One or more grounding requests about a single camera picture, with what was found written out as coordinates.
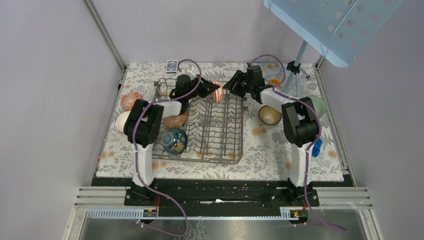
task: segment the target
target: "table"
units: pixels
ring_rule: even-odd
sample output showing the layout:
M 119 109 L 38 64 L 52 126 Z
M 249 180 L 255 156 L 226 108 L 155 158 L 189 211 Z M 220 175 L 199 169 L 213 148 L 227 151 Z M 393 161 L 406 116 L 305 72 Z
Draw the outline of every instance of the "table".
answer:
M 202 76 L 210 81 L 228 81 L 236 70 L 246 71 L 245 63 L 200 63 Z M 259 63 L 263 75 L 275 72 L 280 66 L 275 63 Z M 129 92 L 139 92 L 144 99 L 153 100 L 154 81 L 160 78 L 176 78 L 180 73 L 165 73 L 165 63 L 131 63 L 122 84 L 121 98 Z M 315 79 L 312 64 L 302 64 L 311 75 L 310 79 L 300 80 L 302 97 L 321 96 Z M 289 94 L 296 95 L 295 83 Z M 243 156 L 238 164 L 206 163 L 153 159 L 152 168 L 155 178 L 168 179 L 228 179 L 228 180 L 274 180 L 286 181 L 292 167 L 291 147 L 283 131 L 283 122 L 274 126 L 265 125 L 259 120 L 259 103 L 247 97 L 247 111 L 244 112 Z M 123 113 L 119 102 L 116 106 L 96 177 L 132 178 L 135 172 L 133 146 L 127 137 L 115 127 L 116 118 Z M 313 181 L 343 181 L 340 160 L 330 129 L 327 114 L 320 118 L 323 141 L 321 153 L 310 161 L 310 176 Z

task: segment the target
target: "gray wall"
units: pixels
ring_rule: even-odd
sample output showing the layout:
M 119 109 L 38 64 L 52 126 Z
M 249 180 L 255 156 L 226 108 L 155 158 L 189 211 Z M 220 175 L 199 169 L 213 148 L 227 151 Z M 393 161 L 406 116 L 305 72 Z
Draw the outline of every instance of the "gray wall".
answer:
M 123 59 L 245 63 L 268 53 L 290 62 L 302 39 L 264 0 L 93 0 Z M 302 61 L 315 63 L 308 46 Z
M 0 239 L 58 240 L 119 69 L 81 0 L 0 3 Z
M 424 1 L 406 0 L 351 66 L 322 73 L 384 239 L 422 239 Z

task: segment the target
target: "dish rack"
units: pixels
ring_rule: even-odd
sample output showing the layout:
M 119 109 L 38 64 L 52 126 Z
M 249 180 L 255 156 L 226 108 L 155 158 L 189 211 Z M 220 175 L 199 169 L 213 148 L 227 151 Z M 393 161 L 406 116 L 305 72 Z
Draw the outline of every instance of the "dish rack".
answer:
M 154 82 L 154 99 L 165 99 L 175 88 L 175 78 Z M 154 144 L 152 158 L 207 163 L 237 164 L 243 155 L 244 98 L 223 89 L 224 97 L 214 102 L 211 95 L 193 98 L 188 117 L 180 129 L 188 136 L 184 152 L 178 155 L 164 151 L 161 140 L 168 129 L 162 123 Z

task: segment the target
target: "perforated panel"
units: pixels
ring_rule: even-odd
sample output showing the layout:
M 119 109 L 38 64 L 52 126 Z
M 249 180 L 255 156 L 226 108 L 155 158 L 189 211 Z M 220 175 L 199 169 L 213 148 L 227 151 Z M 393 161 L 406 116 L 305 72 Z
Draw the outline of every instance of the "perforated panel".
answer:
M 329 48 L 326 58 L 333 65 L 343 68 L 355 59 L 402 2 L 264 0 L 263 4 L 323 56 Z

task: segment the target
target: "tabletop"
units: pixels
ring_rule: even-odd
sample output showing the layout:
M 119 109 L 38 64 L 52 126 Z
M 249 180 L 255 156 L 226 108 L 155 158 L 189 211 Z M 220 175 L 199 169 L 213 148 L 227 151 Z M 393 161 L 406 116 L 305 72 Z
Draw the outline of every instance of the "tabletop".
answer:
M 209 81 L 228 81 L 236 70 L 246 71 L 245 63 L 199 63 L 202 76 Z M 279 64 L 259 63 L 266 76 L 279 69 Z M 118 101 L 129 92 L 139 92 L 147 101 L 153 100 L 154 82 L 161 78 L 176 78 L 180 73 L 165 73 L 166 63 L 131 63 Z M 312 64 L 302 64 L 311 77 L 300 80 L 301 96 L 321 96 Z M 296 95 L 295 83 L 289 94 Z M 153 159 L 155 178 L 169 179 L 229 179 L 229 180 L 274 180 L 286 181 L 292 168 L 291 145 L 284 135 L 283 122 L 265 125 L 258 117 L 259 103 L 247 97 L 244 105 L 243 155 L 237 164 L 207 163 Z M 102 154 L 99 156 L 97 177 L 131 178 L 134 175 L 133 146 L 127 137 L 115 127 L 117 117 L 125 112 L 118 103 Z M 343 181 L 343 174 L 330 129 L 327 114 L 320 117 L 322 124 L 322 146 L 318 157 L 310 161 L 313 181 Z

